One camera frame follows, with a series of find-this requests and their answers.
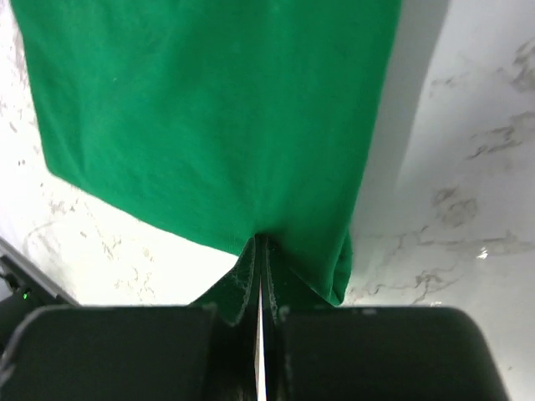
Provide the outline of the green t-shirt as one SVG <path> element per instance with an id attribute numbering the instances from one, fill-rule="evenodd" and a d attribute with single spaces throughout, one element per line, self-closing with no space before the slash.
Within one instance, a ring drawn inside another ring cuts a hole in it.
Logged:
<path id="1" fill-rule="evenodd" d="M 339 305 L 399 1 L 15 1 L 49 171 Z"/>

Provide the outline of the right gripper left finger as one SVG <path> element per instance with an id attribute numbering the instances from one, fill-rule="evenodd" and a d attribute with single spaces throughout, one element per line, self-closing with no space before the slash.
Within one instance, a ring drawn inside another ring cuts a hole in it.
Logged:
<path id="1" fill-rule="evenodd" d="M 250 240 L 193 303 L 85 307 L 9 243 L 4 400 L 254 400 L 259 270 Z"/>

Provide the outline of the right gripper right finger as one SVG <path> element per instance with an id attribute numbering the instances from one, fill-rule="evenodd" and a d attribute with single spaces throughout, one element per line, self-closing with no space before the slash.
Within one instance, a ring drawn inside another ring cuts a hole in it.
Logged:
<path id="1" fill-rule="evenodd" d="M 480 328 L 452 307 L 333 307 L 261 243 L 270 400 L 505 400 Z"/>

